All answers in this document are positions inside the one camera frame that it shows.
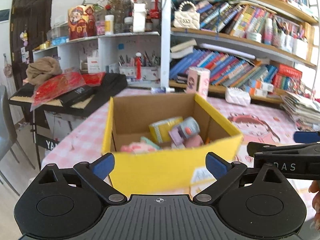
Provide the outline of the person's right hand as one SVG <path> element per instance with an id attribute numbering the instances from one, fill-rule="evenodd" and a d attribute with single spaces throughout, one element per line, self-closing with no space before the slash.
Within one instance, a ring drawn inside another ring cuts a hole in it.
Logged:
<path id="1" fill-rule="evenodd" d="M 316 230 L 319 231 L 319 228 L 320 228 L 320 192 L 319 192 L 318 181 L 314 180 L 312 182 L 312 184 L 309 187 L 309 192 L 316 194 L 312 200 L 312 207 L 316 211 L 316 214 L 314 216 L 315 228 L 316 228 Z"/>

